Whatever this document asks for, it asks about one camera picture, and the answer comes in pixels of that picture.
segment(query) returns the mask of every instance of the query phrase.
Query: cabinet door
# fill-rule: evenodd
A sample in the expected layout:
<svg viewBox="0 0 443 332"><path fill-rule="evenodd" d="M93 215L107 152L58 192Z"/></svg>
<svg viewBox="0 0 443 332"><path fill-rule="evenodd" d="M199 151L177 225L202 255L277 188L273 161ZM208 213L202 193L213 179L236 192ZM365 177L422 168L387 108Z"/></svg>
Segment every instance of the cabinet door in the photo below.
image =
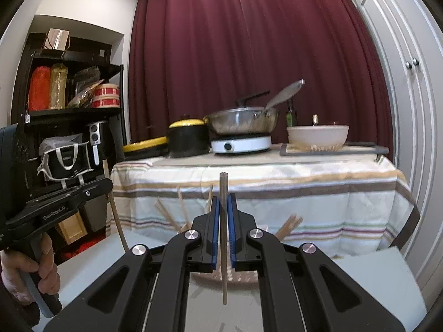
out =
<svg viewBox="0 0 443 332"><path fill-rule="evenodd" d="M443 33L421 0L355 2L385 65L395 163L408 178L422 214L405 257L423 287L443 256L443 247L441 252L437 248L443 231L443 155L437 155L443 143L442 120L437 119L443 108Z"/></svg>

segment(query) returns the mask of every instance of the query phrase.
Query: air fryer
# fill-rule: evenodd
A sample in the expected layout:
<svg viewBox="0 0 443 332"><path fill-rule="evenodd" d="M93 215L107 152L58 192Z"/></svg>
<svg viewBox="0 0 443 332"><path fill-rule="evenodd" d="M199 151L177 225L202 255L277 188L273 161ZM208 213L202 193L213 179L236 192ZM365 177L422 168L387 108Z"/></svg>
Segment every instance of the air fryer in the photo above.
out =
<svg viewBox="0 0 443 332"><path fill-rule="evenodd" d="M99 168L103 160L108 160L111 168L116 162L114 137L108 121L87 125L86 139L89 136L89 161L92 168Z"/></svg>

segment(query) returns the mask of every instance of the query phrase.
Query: human hand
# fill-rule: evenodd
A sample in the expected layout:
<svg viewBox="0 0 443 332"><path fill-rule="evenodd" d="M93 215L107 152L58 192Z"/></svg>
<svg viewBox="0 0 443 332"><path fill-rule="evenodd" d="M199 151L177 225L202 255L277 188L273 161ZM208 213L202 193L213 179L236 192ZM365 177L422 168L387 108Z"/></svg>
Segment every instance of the human hand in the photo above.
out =
<svg viewBox="0 0 443 332"><path fill-rule="evenodd" d="M3 250L0 254L3 284L23 306L34 302L34 298L20 277L19 270L29 273L38 271L41 277L38 289L43 294L54 295L60 289L60 275L57 273L57 265L54 263L52 241L47 233L42 235L42 253L40 264L18 251Z"/></svg>

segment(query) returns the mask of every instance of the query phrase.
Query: yellow pot lid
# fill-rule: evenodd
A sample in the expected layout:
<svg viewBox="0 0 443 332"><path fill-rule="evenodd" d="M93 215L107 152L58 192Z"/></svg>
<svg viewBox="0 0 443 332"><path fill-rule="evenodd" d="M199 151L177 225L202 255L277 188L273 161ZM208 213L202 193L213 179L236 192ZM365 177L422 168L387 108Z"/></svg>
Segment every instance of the yellow pot lid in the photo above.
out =
<svg viewBox="0 0 443 332"><path fill-rule="evenodd" d="M164 145L165 143L168 143L168 139L166 138L166 136L152 138L152 140L136 142L132 143L131 145L123 146L123 152L139 151L141 149L147 149L149 147Z"/></svg>
<svg viewBox="0 0 443 332"><path fill-rule="evenodd" d="M198 126L198 125L204 125L205 123L202 120L197 119L191 119L191 120L180 120L176 121L173 124L169 126L169 128L172 127L184 127L184 126Z"/></svg>

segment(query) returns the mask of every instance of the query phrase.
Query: chopstick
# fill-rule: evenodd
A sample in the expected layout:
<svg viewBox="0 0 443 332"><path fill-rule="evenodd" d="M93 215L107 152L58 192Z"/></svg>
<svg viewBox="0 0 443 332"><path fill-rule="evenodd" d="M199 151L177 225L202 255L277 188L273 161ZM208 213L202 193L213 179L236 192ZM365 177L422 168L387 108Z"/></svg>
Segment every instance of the chopstick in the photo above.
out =
<svg viewBox="0 0 443 332"><path fill-rule="evenodd" d="M298 227L303 222L303 217L297 217L297 215L290 216L282 227L276 232L275 236L281 241L288 236L292 230Z"/></svg>
<svg viewBox="0 0 443 332"><path fill-rule="evenodd" d="M226 259L228 247L228 174L220 173L220 264L221 264L221 292L223 295L223 305L228 303L228 261Z"/></svg>
<svg viewBox="0 0 443 332"><path fill-rule="evenodd" d="M108 160L103 160L103 172L105 173L105 177L109 178ZM123 228L121 228L120 218L118 217L117 206L115 205L114 194L113 194L112 190L108 194L108 199L111 204L111 210L112 210L112 214L114 215L114 221L115 221L115 225L117 226L117 231L120 236L121 244L123 245L123 248L124 248L125 252L127 253L129 251L129 247L128 247L128 243L125 239L125 235L123 234Z"/></svg>
<svg viewBox="0 0 443 332"><path fill-rule="evenodd" d="M180 228L179 233L185 232L185 231L190 230L190 229L191 229L191 225L190 225L189 223L185 223L185 224L182 226L182 228Z"/></svg>
<svg viewBox="0 0 443 332"><path fill-rule="evenodd" d="M191 225L188 212L186 211L185 201L183 200L182 192L180 191L179 186L177 186L177 195L179 196L180 206L182 207L182 212L183 212L183 216L185 216L186 224Z"/></svg>
<svg viewBox="0 0 443 332"><path fill-rule="evenodd" d="M208 196L208 202L206 205L206 213L211 212L211 205L212 205L212 191L214 189L214 184L209 187L209 196Z"/></svg>
<svg viewBox="0 0 443 332"><path fill-rule="evenodd" d="M182 228L177 224L177 222L174 220L172 215L169 213L169 211L166 209L164 204L160 201L160 198L157 197L157 201L155 204L157 210L163 215L164 218L177 230L180 231Z"/></svg>

